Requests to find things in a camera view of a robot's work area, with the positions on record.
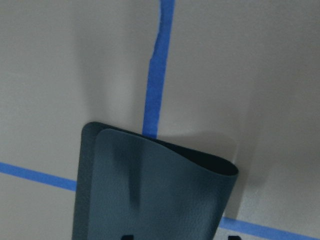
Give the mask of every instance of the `gray surface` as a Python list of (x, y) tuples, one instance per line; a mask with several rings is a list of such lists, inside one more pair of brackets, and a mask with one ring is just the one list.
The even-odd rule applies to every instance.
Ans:
[(0, 183), (0, 239), (71, 239), (74, 192), (6, 174)]
[[(318, 238), (319, 10), (177, 0), (159, 126), (160, 139), (239, 166), (228, 217)], [(1, 162), (76, 179), (85, 123), (141, 131), (158, 1), (2, 0), (0, 11)], [(0, 239), (40, 239), (51, 216), (37, 191), (73, 194), (0, 177)], [(48, 211), (69, 223), (73, 204)], [(71, 238), (71, 222), (50, 223), (45, 239)]]

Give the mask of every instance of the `blue tape strip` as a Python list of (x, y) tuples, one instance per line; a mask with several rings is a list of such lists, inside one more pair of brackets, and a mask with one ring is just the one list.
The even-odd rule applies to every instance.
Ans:
[(3, 162), (0, 162), (0, 173), (13, 175), (18, 178), (28, 179), (31, 181), (67, 189), (70, 191), (76, 191), (77, 187), (77, 181), (26, 169), (19, 166), (10, 165)]
[(149, 63), (142, 134), (157, 138), (175, 0), (160, 0), (159, 31)]
[(246, 221), (235, 220), (228, 217), (223, 217), (221, 219), (219, 227), (270, 240), (319, 240), (318, 238), (261, 226)]
[[(10, 165), (3, 162), (0, 162), (0, 173), (13, 175), (19, 178), (51, 185), (62, 189), (67, 189), (73, 192), (76, 191), (77, 187), (77, 181), (26, 169), (19, 166)], [(261, 226), (241, 220), (235, 220), (228, 217), (223, 217), (221, 219), (219, 227), (271, 240), (320, 240), (320, 238), (318, 239), (314, 237), (304, 236), (267, 226)]]

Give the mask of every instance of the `pebbled leather material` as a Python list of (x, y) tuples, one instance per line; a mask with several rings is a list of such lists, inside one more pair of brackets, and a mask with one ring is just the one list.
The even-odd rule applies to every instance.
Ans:
[(212, 240), (238, 169), (106, 124), (84, 126), (73, 240)]

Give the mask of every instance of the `folded dark gray leather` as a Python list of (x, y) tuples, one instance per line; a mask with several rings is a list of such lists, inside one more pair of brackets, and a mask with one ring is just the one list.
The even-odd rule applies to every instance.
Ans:
[(82, 130), (73, 240), (212, 240), (229, 161), (106, 124)]

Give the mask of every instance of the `dark teal leather pouch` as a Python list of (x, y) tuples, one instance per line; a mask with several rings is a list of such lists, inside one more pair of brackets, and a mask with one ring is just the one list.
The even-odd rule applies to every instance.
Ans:
[(106, 124), (82, 130), (73, 240), (212, 240), (238, 169)]

